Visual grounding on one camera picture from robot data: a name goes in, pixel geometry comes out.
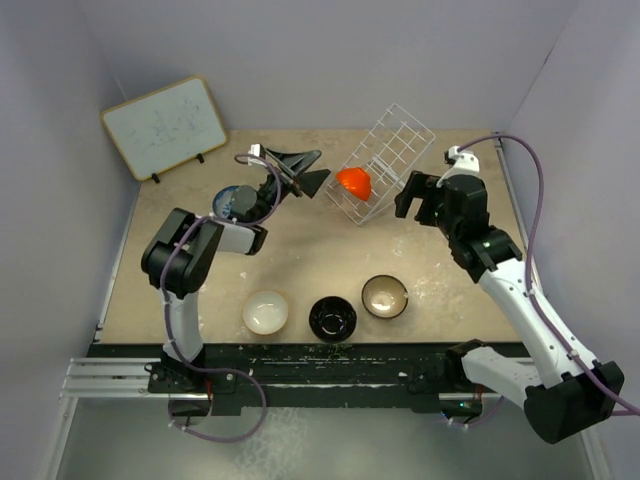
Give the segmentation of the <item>orange plastic bowl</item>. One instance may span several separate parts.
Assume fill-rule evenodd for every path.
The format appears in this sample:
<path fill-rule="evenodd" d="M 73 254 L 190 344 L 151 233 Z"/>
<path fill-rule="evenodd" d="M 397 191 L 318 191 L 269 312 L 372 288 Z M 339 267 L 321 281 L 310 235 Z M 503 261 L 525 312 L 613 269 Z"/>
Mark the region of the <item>orange plastic bowl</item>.
<path fill-rule="evenodd" d="M 371 196 L 370 175 L 361 167 L 344 168 L 336 173 L 338 183 L 357 199 L 367 202 Z"/>

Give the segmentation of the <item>blue floral ceramic bowl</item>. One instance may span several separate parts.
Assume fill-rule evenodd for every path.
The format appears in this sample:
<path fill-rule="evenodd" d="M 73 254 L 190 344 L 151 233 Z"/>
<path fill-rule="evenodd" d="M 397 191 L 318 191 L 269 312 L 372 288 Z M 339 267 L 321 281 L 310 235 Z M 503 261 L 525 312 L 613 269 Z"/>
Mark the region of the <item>blue floral ceramic bowl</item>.
<path fill-rule="evenodd" d="M 228 218 L 231 214 L 233 194 L 239 188 L 238 185 L 231 185 L 220 190 L 212 201 L 212 214 L 219 218 Z"/>

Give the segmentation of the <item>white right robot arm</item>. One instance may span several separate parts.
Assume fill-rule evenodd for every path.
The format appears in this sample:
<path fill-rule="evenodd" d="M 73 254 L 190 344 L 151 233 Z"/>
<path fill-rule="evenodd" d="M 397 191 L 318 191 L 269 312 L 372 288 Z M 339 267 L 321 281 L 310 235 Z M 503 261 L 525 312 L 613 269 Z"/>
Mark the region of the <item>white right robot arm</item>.
<path fill-rule="evenodd" d="M 549 444 L 609 419 L 624 384 L 622 370 L 613 361 L 601 363 L 528 284 L 522 252 L 490 223 L 484 182 L 414 171 L 395 198 L 396 217 L 406 217 L 414 200 L 421 202 L 416 221 L 442 232 L 455 263 L 498 305 L 533 362 L 522 365 L 474 339 L 447 351 L 446 383 L 456 391 L 474 384 L 493 390 L 520 407 Z"/>

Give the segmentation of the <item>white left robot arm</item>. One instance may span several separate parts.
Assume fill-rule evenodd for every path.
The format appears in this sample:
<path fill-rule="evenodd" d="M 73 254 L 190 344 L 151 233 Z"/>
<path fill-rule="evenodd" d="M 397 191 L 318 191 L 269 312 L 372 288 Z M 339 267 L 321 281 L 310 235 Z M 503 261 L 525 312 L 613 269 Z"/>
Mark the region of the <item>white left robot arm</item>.
<path fill-rule="evenodd" d="M 263 183 L 222 189 L 208 215 L 173 209 L 146 247 L 141 269 L 161 295 L 166 329 L 163 351 L 177 361 L 170 378 L 182 391 L 198 390 L 206 378 L 198 294 L 215 255 L 257 254 L 268 235 L 264 223 L 282 201 L 289 195 L 314 197 L 331 174 L 329 169 L 313 168 L 321 156 L 319 150 L 287 153 L 253 144 L 234 160 L 264 168 Z"/>

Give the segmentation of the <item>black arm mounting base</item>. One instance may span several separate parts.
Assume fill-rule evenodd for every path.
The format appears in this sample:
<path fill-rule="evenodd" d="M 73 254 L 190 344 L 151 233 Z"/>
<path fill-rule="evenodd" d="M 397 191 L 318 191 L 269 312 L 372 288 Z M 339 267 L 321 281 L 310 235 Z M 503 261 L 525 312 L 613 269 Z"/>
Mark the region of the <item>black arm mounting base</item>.
<path fill-rule="evenodd" d="M 154 344 L 94 344 L 84 358 L 148 358 L 148 395 L 181 417 L 237 416 L 245 407 L 399 408 L 436 413 L 490 394 L 449 373 L 448 343 L 208 344 L 210 374 L 165 365 Z"/>

